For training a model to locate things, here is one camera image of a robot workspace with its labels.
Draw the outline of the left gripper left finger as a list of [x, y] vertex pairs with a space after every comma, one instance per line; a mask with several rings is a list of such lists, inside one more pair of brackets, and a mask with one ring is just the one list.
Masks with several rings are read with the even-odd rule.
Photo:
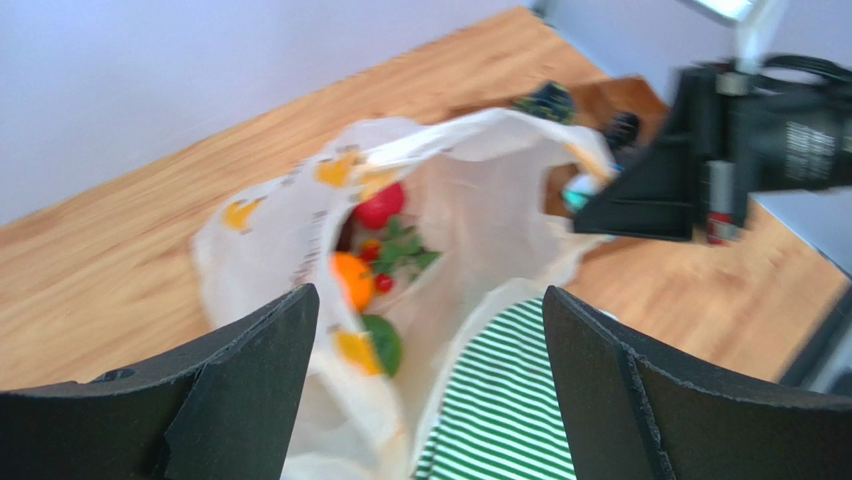
[[5, 479], [277, 479], [317, 329], [305, 284], [88, 383], [1, 395]]

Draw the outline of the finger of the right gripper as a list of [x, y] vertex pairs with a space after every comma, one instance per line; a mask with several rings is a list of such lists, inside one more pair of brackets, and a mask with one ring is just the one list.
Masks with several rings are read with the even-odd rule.
[[691, 241], [698, 167], [685, 133], [658, 135], [637, 160], [575, 214], [573, 231], [663, 241]]

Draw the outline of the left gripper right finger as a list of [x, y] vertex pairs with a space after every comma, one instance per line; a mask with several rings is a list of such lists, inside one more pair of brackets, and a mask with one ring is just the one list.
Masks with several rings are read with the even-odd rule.
[[581, 479], [847, 479], [851, 400], [743, 375], [559, 287], [543, 321]]

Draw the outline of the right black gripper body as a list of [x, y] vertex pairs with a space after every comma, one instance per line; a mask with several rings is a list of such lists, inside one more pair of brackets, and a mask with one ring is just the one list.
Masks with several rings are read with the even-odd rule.
[[707, 243], [737, 241], [747, 224], [749, 184], [738, 151], [738, 107], [748, 87], [731, 63], [699, 63], [681, 71], [677, 98], [685, 102], [691, 220]]

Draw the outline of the translucent banana print plastic bag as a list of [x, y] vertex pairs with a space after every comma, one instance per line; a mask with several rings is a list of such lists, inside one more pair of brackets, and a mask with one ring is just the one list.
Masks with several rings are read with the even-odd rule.
[[[408, 479], [468, 341], [509, 306], [568, 283], [599, 235], [545, 213], [551, 171], [578, 152], [604, 169], [602, 135], [502, 108], [435, 125], [402, 117], [352, 124], [290, 173], [228, 198], [194, 235], [211, 323], [221, 327], [309, 282], [320, 307], [286, 479]], [[402, 220], [438, 258], [373, 304], [401, 336], [394, 376], [338, 346], [362, 328], [330, 270], [363, 190], [403, 183]]]

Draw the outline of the dark green mango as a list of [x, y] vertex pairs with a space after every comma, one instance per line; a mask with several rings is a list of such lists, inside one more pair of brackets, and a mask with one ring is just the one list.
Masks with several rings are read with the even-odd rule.
[[402, 363], [403, 344], [394, 325], [385, 317], [368, 314], [361, 317], [376, 353], [388, 376], [393, 378]]

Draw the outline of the orange fruit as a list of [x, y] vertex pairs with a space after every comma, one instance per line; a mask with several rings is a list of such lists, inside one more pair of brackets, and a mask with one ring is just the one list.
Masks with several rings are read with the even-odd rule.
[[348, 252], [335, 252], [332, 257], [335, 275], [355, 310], [363, 313], [375, 296], [374, 274], [360, 257]]

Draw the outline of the cherry sprig with leaves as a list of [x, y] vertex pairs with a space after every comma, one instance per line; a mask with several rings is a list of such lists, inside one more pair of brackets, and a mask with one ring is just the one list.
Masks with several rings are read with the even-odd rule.
[[378, 237], [364, 240], [358, 256], [371, 268], [375, 290], [389, 294], [398, 280], [416, 280], [442, 253], [428, 248], [417, 226], [400, 214], [391, 216]]

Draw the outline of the red pomegranate fruit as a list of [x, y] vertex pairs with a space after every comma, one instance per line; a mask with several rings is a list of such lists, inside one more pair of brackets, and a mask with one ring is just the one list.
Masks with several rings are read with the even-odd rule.
[[362, 226], [372, 230], [384, 228], [389, 220], [402, 212], [407, 195], [401, 182], [396, 182], [378, 192], [370, 200], [359, 204], [353, 211]]

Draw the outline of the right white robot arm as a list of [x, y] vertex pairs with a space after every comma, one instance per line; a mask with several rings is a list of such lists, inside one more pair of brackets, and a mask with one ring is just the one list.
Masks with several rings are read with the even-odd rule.
[[851, 73], [804, 55], [683, 68], [673, 105], [636, 159], [576, 213], [573, 229], [706, 243], [735, 240], [754, 193], [851, 183]]

